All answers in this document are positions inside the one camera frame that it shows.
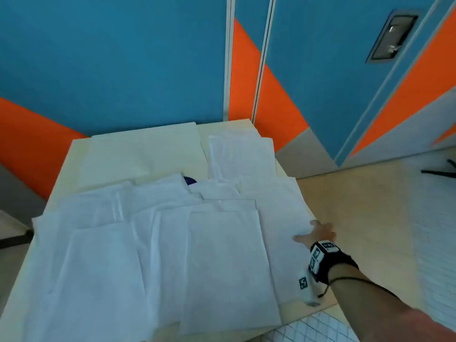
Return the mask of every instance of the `orange stripe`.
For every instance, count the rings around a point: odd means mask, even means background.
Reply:
[[[234,18],[228,120],[252,117],[260,57],[260,51]]]
[[[47,199],[73,139],[85,135],[0,98],[0,162]]]
[[[275,151],[309,127],[268,65],[263,73],[255,127],[261,136],[274,140]]]
[[[456,85],[456,10],[444,22],[430,45],[399,86],[372,127],[361,139],[352,155]]]
[[[443,133],[440,138],[438,138],[434,144],[440,143],[442,140],[445,140],[446,138],[452,136],[453,134],[456,134],[456,123],[451,126],[449,130],[447,130],[445,133]]]

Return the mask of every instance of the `black cord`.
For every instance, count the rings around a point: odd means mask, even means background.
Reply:
[[[328,291],[329,287],[336,281],[339,281],[339,280],[354,280],[354,281],[359,281],[359,282],[364,282],[364,283],[368,283],[370,285],[373,285],[374,287],[377,287],[379,289],[382,289],[383,291],[387,292],[388,294],[391,294],[392,296],[394,296],[395,298],[398,298],[397,295],[395,293],[392,293],[390,292],[388,289],[382,287],[381,285],[378,285],[377,283],[373,283],[369,280],[365,280],[365,279],[361,279],[361,278],[358,278],[358,277],[338,277],[336,279],[333,279],[332,281],[329,281],[328,283],[328,287],[326,287],[325,291],[323,294],[320,294],[318,295],[318,298],[322,298],[326,292]]]

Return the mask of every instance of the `white table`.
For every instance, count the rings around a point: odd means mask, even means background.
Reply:
[[[252,128],[253,124],[250,120],[237,120],[230,122],[211,123],[199,125],[198,131],[201,137],[201,146],[204,154],[208,156],[208,135],[217,133],[226,129],[242,129]],[[149,132],[154,132],[153,128],[148,129]],[[111,133],[110,135],[104,135],[103,137],[116,137],[118,133]],[[51,212],[57,204],[66,196],[72,195],[81,189],[78,188],[78,178],[81,165],[88,153],[88,147],[91,142],[91,138],[74,140],[71,144],[70,150],[63,163],[62,169],[54,185],[49,201],[45,209],[46,212]],[[277,175],[286,176],[282,167],[279,163],[276,163]],[[189,175],[185,172],[185,168],[182,170],[184,175]],[[200,176],[196,179],[201,179],[207,175],[207,171],[204,173],[196,173],[196,176]],[[33,269],[39,264],[40,259],[37,254],[36,245],[32,241],[29,251],[26,255],[24,263],[20,269],[19,275],[17,276],[14,287],[9,296],[7,305],[0,319],[0,336],[2,342],[20,342],[24,336],[24,324],[26,321],[27,310],[29,308],[30,298],[35,294],[33,291],[32,273]],[[322,305],[317,308],[312,308],[305,305],[300,300],[295,300],[280,306],[280,315],[282,317],[283,324],[288,324],[301,317],[311,315],[318,310],[328,308],[329,306],[335,305],[336,299],[334,298],[331,291],[325,295]],[[192,335],[186,337],[180,337],[179,340],[185,341],[245,341],[253,338],[260,334],[269,331],[271,328],[263,329],[250,329],[244,331],[232,331],[223,333],[211,333],[203,335]],[[154,341],[173,341],[178,339],[177,335],[178,325],[160,329]]]

